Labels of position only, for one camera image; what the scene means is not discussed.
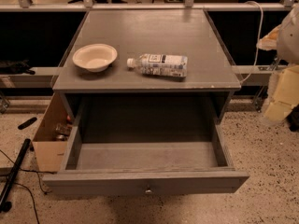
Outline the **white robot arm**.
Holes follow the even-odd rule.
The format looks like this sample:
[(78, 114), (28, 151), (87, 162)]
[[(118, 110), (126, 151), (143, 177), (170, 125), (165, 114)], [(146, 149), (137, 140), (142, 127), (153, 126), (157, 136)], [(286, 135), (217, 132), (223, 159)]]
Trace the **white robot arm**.
[(287, 118), (299, 105), (299, 6), (295, 6), (268, 35), (258, 41), (258, 49), (275, 49), (288, 66), (274, 72), (268, 83), (268, 101), (263, 120), (276, 124)]

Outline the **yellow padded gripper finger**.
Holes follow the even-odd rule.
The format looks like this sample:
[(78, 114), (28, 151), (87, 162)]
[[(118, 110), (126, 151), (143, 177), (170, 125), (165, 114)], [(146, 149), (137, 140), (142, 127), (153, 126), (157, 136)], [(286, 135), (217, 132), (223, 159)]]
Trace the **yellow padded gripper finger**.
[(274, 72), (268, 84), (268, 103), (263, 116), (270, 123), (279, 123), (299, 105), (299, 65), (292, 64)]
[(265, 35), (257, 43), (257, 48), (262, 50), (273, 50), (277, 49), (278, 32), (280, 26), (275, 27), (271, 32)]

